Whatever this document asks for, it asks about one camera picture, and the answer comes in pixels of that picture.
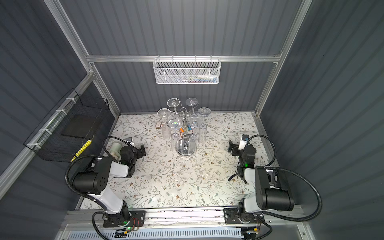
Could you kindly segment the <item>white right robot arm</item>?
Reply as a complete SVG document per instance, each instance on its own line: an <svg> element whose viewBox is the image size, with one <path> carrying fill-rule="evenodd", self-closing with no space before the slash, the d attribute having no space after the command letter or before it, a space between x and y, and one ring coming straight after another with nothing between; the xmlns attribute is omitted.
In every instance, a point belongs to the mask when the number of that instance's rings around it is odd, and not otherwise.
<svg viewBox="0 0 384 240"><path fill-rule="evenodd" d="M229 177L229 181L234 177L240 177L244 183L254 184L255 191L249 197L241 199L235 210L224 209L225 215L231 217L233 222L245 223L259 221L265 215L290 222L306 222L316 218L323 209L323 199L317 188L304 176L294 171L272 166L276 160L276 147L273 142L271 142L274 151L273 159L264 166L253 166L257 150L250 143L251 139L252 137L244 135L239 144L229 141L228 153L239 160L237 172ZM278 213L291 212L295 206L287 175L300 179L314 192L317 206L311 214L295 218Z"/></svg>

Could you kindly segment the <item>clear champagne flute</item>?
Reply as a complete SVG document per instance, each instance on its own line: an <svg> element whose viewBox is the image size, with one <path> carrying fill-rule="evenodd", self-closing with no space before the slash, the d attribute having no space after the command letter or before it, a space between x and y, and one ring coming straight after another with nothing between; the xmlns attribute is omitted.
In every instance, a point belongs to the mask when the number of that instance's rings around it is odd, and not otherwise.
<svg viewBox="0 0 384 240"><path fill-rule="evenodd" d="M171 150L172 152L176 153L178 148L178 142L180 140L180 129L182 128L182 120L177 119L171 119L167 123L168 127L171 129Z"/></svg>
<svg viewBox="0 0 384 240"><path fill-rule="evenodd" d="M171 117L171 110L168 108L158 110L158 117L162 119L162 137L168 140L171 137L171 129L168 126L168 120Z"/></svg>

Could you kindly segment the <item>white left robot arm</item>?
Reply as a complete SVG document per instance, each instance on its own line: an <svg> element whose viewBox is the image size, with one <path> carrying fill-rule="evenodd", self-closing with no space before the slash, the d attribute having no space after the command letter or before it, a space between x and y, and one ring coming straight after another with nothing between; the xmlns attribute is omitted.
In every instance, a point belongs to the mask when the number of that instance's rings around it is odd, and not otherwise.
<svg viewBox="0 0 384 240"><path fill-rule="evenodd" d="M104 219L104 227L139 227L139 218L130 213L126 201L117 197L117 195L108 187L110 177L117 179L129 179L134 175L135 166L138 159L146 156L144 145L139 148L135 146L132 138L125 140L117 137L108 136L103 139L115 139L120 144L118 148L111 147L106 152L106 156L87 155L75 157L65 172L65 182L67 187L75 194L89 199L100 207ZM91 158L87 168L78 171L73 177L69 177L71 168L78 161Z"/></svg>

